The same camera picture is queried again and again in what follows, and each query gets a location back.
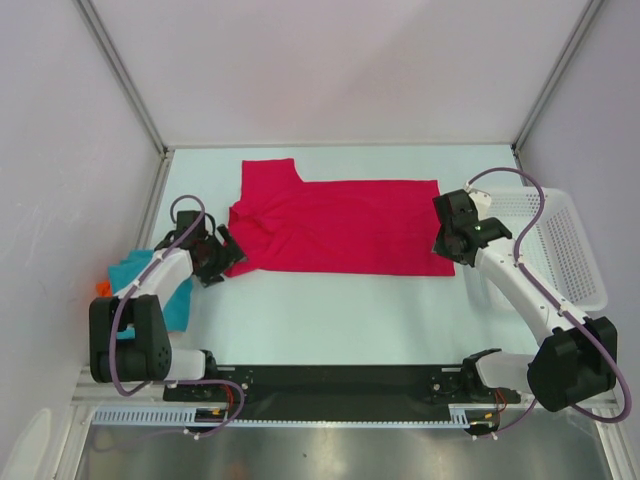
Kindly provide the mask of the red t shirt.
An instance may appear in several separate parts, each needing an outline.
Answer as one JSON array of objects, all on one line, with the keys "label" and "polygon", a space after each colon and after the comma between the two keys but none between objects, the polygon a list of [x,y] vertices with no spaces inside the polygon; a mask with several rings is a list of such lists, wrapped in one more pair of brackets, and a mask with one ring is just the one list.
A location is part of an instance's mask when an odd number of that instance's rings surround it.
[{"label": "red t shirt", "polygon": [[228,228],[246,255],[227,270],[452,277],[435,253],[435,180],[305,181],[292,158],[245,161]]}]

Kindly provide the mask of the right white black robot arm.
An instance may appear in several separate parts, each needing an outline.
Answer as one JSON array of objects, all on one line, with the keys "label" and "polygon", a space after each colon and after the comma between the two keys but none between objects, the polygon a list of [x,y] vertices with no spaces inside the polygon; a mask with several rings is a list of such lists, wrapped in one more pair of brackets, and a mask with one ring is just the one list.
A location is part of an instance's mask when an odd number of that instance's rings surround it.
[{"label": "right white black robot arm", "polygon": [[497,388],[526,392],[560,411],[612,390],[617,330],[591,313],[606,294],[569,196],[533,187],[466,188],[434,200],[436,254],[474,269],[525,321],[538,350],[487,350],[466,358],[463,393],[484,401]]}]

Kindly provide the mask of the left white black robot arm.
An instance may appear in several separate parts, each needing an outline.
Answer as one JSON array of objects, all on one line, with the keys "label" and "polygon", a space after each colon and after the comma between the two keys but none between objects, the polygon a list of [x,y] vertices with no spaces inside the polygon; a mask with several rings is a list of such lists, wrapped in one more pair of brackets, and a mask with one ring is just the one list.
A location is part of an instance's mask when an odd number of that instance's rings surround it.
[{"label": "left white black robot arm", "polygon": [[208,350],[174,348],[165,311],[180,287],[207,288],[246,255],[228,227],[208,213],[183,210],[151,258],[123,288],[89,307],[89,358],[98,383],[184,382],[197,398],[214,397],[221,376]]}]

